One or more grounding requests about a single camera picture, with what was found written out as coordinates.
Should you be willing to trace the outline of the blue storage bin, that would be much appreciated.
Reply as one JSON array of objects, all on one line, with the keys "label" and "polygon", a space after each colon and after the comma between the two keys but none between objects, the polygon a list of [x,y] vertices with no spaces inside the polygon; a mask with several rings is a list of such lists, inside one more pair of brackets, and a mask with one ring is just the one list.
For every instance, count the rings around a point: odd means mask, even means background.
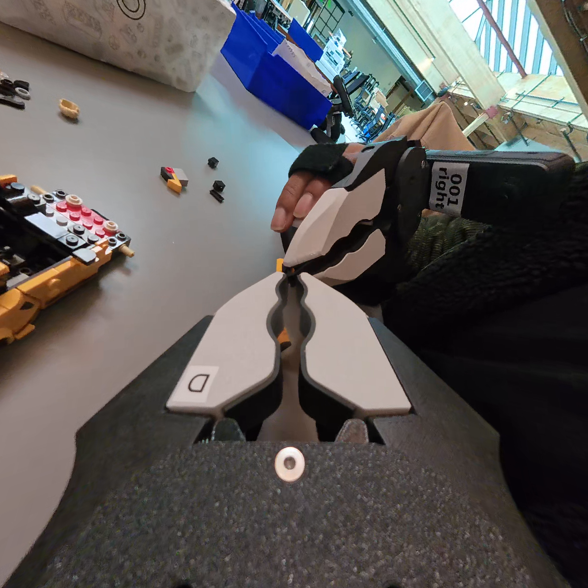
[{"label": "blue storage bin", "polygon": [[320,48],[296,19],[293,19],[290,23],[288,40],[301,48],[312,62],[318,62],[323,56],[323,49]]},{"label": "blue storage bin", "polygon": [[235,4],[221,54],[247,91],[306,130],[319,126],[331,102],[274,51],[284,37]]}]

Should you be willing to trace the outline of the grey black lego piece pile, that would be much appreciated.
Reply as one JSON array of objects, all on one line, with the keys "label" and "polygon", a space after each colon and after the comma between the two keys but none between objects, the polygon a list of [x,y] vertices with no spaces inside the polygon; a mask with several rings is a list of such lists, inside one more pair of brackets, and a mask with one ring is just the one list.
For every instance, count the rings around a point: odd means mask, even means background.
[{"label": "grey black lego piece pile", "polygon": [[23,111],[26,108],[26,102],[30,99],[29,82],[12,79],[7,73],[1,71],[1,105]]}]

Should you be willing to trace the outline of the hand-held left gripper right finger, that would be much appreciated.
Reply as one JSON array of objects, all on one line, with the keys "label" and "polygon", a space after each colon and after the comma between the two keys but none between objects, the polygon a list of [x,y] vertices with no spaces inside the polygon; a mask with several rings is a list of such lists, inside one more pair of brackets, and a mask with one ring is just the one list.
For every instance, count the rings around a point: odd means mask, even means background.
[{"label": "hand-held left gripper right finger", "polygon": [[299,275],[299,403],[331,442],[347,420],[406,416],[412,404],[371,318],[341,292]]}]

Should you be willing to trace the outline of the yellow lego car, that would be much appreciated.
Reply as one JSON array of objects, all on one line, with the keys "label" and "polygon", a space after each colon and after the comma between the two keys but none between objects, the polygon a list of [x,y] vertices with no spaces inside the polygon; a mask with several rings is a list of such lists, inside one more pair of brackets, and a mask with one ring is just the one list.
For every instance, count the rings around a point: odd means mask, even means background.
[{"label": "yellow lego car", "polygon": [[130,241],[79,196],[1,175],[1,346],[34,331],[40,311],[112,258],[132,258]]}]

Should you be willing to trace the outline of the person's right hand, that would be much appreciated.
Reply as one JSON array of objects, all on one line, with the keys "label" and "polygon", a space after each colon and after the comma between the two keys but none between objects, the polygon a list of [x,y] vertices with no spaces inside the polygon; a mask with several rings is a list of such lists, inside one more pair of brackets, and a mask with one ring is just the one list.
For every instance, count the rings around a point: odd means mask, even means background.
[{"label": "person's right hand", "polygon": [[305,218],[321,195],[353,171],[362,143],[318,143],[305,148],[289,170],[279,196],[271,229],[284,232]]}]

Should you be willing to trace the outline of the black office chair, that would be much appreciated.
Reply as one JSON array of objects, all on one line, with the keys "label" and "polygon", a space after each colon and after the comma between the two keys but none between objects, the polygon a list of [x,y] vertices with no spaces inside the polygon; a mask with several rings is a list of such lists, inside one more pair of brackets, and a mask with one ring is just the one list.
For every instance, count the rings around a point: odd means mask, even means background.
[{"label": "black office chair", "polygon": [[354,115],[349,93],[340,75],[334,77],[332,87],[333,92],[328,96],[331,107],[327,116],[322,123],[311,130],[311,136],[317,144],[337,143],[340,136],[345,134],[342,125],[343,114],[349,118]]}]

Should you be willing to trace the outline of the white printed paper bag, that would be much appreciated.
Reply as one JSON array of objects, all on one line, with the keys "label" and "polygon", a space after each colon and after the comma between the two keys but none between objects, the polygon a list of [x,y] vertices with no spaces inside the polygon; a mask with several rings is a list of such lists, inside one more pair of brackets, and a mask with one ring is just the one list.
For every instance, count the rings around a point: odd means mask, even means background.
[{"label": "white printed paper bag", "polygon": [[229,1],[1,1],[1,22],[192,93],[236,20]]}]

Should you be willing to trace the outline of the red grey lego subassembly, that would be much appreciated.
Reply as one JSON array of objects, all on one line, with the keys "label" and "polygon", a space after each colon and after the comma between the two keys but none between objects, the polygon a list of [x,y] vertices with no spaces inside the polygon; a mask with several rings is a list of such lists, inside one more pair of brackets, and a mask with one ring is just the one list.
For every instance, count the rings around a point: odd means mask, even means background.
[{"label": "red grey lego subassembly", "polygon": [[[283,272],[283,258],[276,259],[276,271]],[[288,330],[285,326],[283,327],[282,332],[278,335],[277,341],[280,344],[281,352],[284,352],[292,345],[290,335],[288,334]]]}]

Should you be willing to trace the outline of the person's right forearm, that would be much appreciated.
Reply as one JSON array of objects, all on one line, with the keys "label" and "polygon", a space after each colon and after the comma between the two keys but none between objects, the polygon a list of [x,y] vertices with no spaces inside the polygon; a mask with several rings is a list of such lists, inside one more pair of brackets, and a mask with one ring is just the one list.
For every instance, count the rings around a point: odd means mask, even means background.
[{"label": "person's right forearm", "polygon": [[525,218],[510,226],[490,226],[452,217],[424,217],[408,245],[407,260],[423,270],[466,243],[473,262],[587,272],[587,162],[577,164],[556,214]]}]

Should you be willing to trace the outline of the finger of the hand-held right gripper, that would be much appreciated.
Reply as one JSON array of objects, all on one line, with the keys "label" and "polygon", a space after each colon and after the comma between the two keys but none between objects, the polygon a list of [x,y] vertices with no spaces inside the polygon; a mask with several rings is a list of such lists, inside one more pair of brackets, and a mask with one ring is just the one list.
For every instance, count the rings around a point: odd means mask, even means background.
[{"label": "finger of the hand-held right gripper", "polygon": [[385,254],[386,238],[380,229],[371,232],[356,251],[344,255],[342,261],[315,274],[315,278],[334,287],[354,281]]},{"label": "finger of the hand-held right gripper", "polygon": [[386,191],[385,174],[377,173],[358,187],[331,188],[315,204],[299,225],[283,258],[284,268],[327,255],[338,240],[347,238],[355,228],[373,229],[372,221],[382,208]]}]

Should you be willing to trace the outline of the tan cloth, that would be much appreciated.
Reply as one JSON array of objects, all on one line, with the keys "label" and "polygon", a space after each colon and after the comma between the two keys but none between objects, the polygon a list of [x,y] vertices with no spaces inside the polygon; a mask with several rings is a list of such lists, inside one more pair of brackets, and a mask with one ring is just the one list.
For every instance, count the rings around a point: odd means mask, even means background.
[{"label": "tan cloth", "polygon": [[437,102],[419,112],[402,116],[381,133],[374,142],[389,141],[397,136],[418,140],[425,149],[444,151],[475,151],[463,135],[450,106]]}]

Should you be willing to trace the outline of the yellow black lego subassembly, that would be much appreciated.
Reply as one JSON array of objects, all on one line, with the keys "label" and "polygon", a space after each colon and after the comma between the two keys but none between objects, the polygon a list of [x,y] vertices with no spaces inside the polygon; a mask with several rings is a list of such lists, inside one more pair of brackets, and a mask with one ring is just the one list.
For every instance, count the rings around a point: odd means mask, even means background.
[{"label": "yellow black lego subassembly", "polygon": [[189,183],[187,175],[177,167],[162,166],[160,168],[160,177],[165,181],[166,187],[176,194],[181,194]]}]

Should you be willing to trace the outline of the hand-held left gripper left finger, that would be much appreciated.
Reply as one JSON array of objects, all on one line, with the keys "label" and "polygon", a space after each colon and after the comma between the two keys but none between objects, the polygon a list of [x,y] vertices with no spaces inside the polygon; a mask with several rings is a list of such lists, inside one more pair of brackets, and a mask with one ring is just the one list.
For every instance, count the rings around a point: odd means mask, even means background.
[{"label": "hand-held left gripper left finger", "polygon": [[235,295],[214,315],[166,408],[234,419],[250,439],[283,396],[283,308],[288,281],[275,272]]}]

